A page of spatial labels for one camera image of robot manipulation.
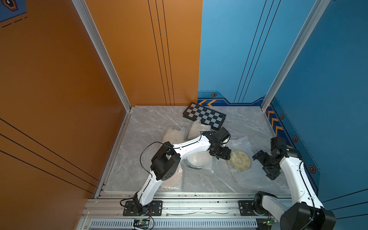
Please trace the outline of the bubble wrap of yellow plate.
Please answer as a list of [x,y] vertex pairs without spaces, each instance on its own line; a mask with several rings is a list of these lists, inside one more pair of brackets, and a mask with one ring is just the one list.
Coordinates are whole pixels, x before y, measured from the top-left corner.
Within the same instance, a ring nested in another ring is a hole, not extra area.
[[248,137],[230,140],[226,146],[229,147],[231,151],[244,151],[249,154],[251,158],[252,167],[245,171],[233,170],[228,164],[232,177],[239,186],[245,189],[246,193],[255,194],[258,191],[265,191],[275,195],[288,195],[290,193],[284,174],[281,174],[276,180],[271,180],[266,177],[262,165],[258,161],[252,160],[254,152]]

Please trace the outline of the yellow dinner plate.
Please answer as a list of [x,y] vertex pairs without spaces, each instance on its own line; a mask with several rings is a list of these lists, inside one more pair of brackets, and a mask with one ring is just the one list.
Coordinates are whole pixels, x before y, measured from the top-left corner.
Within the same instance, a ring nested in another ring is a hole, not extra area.
[[231,152],[231,158],[228,160],[228,164],[230,168],[236,171],[245,171],[252,167],[249,154],[241,150],[233,150]]

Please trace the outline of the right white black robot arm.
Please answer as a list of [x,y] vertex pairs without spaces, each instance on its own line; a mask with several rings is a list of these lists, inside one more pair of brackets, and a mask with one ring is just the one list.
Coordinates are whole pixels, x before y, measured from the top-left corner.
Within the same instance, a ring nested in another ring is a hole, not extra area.
[[270,154],[261,150],[252,158],[261,163],[271,180],[285,174],[292,206],[288,208],[279,202],[276,195],[259,191],[253,201],[254,212],[274,217],[282,230],[332,230],[336,224],[335,215],[326,210],[317,197],[301,153],[288,147],[282,137],[272,138],[270,146]]

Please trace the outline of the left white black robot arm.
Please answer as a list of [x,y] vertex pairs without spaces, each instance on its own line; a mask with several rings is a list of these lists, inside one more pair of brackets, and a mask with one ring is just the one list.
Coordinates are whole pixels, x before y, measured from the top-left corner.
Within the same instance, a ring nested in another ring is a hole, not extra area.
[[197,138],[180,144],[163,143],[151,159],[148,179],[142,189],[133,196],[137,211],[144,213],[148,209],[161,184],[175,174],[180,162],[187,157],[208,151],[216,159],[228,161],[231,158],[231,150],[225,144],[230,137],[228,130],[222,127],[218,131],[201,132]]

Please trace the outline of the bubble wrapped white blue plate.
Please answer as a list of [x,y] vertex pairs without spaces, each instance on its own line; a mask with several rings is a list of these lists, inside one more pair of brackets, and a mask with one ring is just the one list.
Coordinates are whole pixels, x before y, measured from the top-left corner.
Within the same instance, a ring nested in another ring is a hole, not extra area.
[[202,151],[185,158],[187,166],[194,169],[213,170],[216,163],[216,158],[208,151]]

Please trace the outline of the bubble wrapped pink plate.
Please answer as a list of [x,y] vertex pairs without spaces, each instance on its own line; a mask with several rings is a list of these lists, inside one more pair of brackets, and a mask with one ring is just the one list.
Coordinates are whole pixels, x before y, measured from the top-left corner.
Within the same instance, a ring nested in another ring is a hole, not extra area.
[[159,191],[171,192],[171,191],[181,191],[183,187],[183,169],[181,165],[178,166],[175,174],[168,180],[164,181],[160,187]]

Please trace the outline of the black white checkerboard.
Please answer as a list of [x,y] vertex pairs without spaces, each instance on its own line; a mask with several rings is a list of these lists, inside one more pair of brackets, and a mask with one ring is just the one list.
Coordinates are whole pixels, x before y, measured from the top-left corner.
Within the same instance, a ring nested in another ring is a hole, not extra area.
[[211,126],[213,130],[221,129],[226,115],[202,105],[191,103],[183,112],[183,117],[191,121],[198,120],[203,125]]

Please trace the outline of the right green circuit board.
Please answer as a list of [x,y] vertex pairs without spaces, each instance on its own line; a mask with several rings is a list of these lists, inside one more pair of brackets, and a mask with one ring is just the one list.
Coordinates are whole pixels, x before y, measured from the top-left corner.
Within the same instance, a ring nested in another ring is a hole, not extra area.
[[260,218],[258,218],[256,222],[257,222],[257,227],[255,228],[256,230],[271,230],[272,226],[278,223],[278,221],[275,219],[260,219]]

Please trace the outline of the green circuit board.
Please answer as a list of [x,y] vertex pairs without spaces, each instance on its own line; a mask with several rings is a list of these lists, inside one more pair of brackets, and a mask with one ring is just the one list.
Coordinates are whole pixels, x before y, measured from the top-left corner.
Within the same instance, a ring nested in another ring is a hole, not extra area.
[[257,222],[257,227],[255,228],[256,230],[271,230],[272,226],[278,223],[278,221],[275,219],[260,219],[260,218],[258,218],[256,222]]
[[148,230],[150,227],[150,220],[149,219],[134,219],[132,228],[134,230]]

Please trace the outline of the left green circuit board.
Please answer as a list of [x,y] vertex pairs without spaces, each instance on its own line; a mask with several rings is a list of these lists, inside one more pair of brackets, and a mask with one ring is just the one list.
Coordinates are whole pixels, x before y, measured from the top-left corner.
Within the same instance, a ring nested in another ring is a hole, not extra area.
[[132,228],[134,230],[148,230],[150,227],[150,220],[149,219],[134,219]]

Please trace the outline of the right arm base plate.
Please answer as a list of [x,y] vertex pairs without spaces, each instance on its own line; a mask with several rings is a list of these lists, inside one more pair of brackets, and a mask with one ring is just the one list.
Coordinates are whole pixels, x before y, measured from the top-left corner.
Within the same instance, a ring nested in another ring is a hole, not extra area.
[[241,216],[269,216],[270,212],[264,208],[260,208],[254,204],[251,200],[239,200],[238,201],[239,212]]

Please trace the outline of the aluminium front rail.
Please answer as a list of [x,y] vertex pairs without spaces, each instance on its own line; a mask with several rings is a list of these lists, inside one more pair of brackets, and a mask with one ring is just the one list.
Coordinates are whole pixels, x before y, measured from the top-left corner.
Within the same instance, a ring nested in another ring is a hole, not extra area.
[[[134,192],[102,191],[98,198],[88,199],[82,218],[124,218],[122,199]],[[248,193],[157,192],[154,200],[163,202],[161,218],[238,218],[239,200],[253,201]]]

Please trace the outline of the right aluminium corner post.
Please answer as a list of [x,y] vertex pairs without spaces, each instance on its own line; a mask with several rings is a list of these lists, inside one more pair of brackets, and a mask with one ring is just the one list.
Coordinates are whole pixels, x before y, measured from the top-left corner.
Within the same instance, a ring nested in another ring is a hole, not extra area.
[[325,12],[330,0],[318,0],[315,1],[307,19],[305,20],[300,32],[298,33],[287,57],[285,58],[279,72],[277,73],[273,83],[271,84],[265,99],[261,104],[261,111],[266,112],[267,108],[270,106],[272,99],[275,97],[277,91],[281,87],[283,81],[285,80],[287,74],[289,73],[294,62],[298,58],[300,52],[308,41],[310,35],[321,19],[323,13]]

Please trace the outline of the aluminium corner post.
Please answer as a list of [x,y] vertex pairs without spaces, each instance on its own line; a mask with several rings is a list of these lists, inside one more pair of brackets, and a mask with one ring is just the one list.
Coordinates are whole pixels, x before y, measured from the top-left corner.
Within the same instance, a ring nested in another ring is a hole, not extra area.
[[279,72],[277,73],[273,83],[271,84],[265,99],[261,104],[261,111],[266,112],[267,108],[270,106],[272,99],[275,97],[277,91],[281,87],[283,81],[285,80],[287,74],[289,73],[294,62],[298,58],[300,52],[308,41],[310,35],[321,19],[323,13],[325,12],[330,0],[318,0],[315,1],[307,19],[305,20],[300,32],[298,33],[287,57],[285,58]]
[[72,0],[75,9],[98,53],[98,56],[127,112],[131,111],[131,104],[127,98],[127,94],[122,86],[117,71],[113,65],[113,62],[108,54],[108,51],[104,45],[98,28],[93,20],[93,17],[89,11],[86,1]]

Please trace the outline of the left aluminium corner post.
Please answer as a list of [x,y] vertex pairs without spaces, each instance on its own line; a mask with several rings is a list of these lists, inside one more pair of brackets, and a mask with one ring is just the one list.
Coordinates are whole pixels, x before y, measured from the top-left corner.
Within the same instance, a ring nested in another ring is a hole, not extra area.
[[122,86],[117,71],[113,65],[113,62],[108,54],[108,51],[104,45],[98,28],[93,20],[93,17],[89,11],[86,1],[72,0],[75,9],[98,53],[98,56],[127,112],[131,111],[131,104],[127,98],[127,94]]

